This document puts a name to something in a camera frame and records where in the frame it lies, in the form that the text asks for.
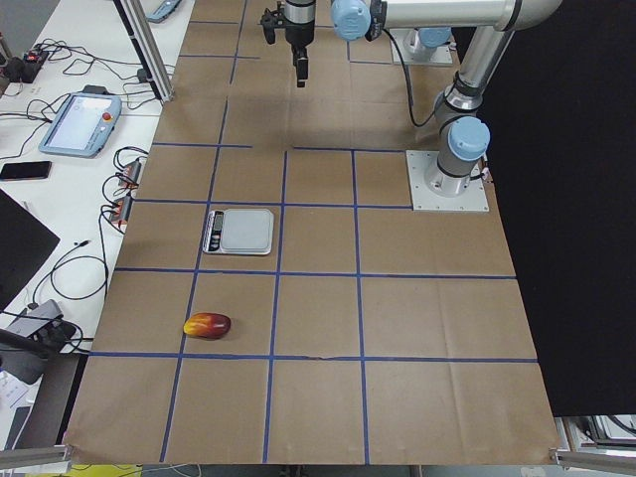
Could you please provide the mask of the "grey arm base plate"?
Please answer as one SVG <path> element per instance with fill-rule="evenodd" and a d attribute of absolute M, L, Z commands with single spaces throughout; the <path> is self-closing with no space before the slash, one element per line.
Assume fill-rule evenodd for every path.
<path fill-rule="evenodd" d="M 411 207 L 415 212 L 487 213 L 488 199 L 478 165 L 461 178 L 444 174 L 438 152 L 406 150 Z"/>
<path fill-rule="evenodd" d="M 399 57 L 402 57 L 406 65 L 453 65 L 449 48 L 452 34 L 450 27 L 392 29 L 390 33 L 397 42 L 397 46 L 392 45 L 395 64 L 399 64 Z"/>

